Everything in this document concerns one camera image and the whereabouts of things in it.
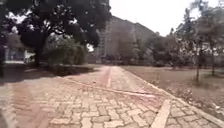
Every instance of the white line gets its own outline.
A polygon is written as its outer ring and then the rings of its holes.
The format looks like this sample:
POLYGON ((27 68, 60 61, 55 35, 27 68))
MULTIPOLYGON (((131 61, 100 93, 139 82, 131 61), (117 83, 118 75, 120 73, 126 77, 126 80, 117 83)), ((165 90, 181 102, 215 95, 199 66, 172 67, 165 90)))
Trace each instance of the white line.
POLYGON ((163 102, 163 106, 161 107, 159 113, 153 121, 151 128, 165 128, 167 118, 170 114, 170 107, 170 100, 165 100, 163 102))

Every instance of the grass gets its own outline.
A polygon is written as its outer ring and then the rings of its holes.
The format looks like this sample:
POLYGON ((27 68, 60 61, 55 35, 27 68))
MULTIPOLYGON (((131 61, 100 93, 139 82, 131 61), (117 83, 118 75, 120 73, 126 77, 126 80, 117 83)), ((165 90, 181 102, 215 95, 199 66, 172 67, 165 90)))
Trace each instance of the grass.
POLYGON ((200 81, 195 82, 196 70, 123 66, 124 69, 224 120, 224 115, 214 106, 224 108, 224 74, 211 75, 210 69, 200 71, 200 81))

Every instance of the tall building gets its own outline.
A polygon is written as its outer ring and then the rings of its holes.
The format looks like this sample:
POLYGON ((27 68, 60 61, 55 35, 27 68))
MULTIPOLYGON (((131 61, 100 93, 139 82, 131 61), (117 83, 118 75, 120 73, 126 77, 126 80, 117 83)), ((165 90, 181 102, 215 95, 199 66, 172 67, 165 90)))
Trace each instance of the tall building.
POLYGON ((139 23, 113 16, 107 22, 104 31, 100 32, 99 47, 95 49, 97 60, 106 56, 125 56, 133 54, 133 44, 137 40, 145 43, 154 32, 139 23))

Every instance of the bush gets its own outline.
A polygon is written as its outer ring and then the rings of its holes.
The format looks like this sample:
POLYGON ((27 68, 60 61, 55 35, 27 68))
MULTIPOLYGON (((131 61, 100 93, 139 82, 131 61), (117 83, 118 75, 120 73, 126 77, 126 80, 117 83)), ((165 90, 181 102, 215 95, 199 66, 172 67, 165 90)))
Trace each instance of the bush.
POLYGON ((48 64, 81 65, 85 61, 86 48, 72 39, 63 40, 57 45, 48 45, 42 60, 48 64))

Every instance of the park path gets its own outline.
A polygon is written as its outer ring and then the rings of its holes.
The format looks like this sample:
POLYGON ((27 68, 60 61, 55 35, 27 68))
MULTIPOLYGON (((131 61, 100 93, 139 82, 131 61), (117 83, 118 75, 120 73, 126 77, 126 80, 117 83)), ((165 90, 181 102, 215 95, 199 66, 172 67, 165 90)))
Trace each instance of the park path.
POLYGON ((29 69, 19 77, 26 79, 0 86, 8 128, 224 127, 119 67, 66 77, 29 69))

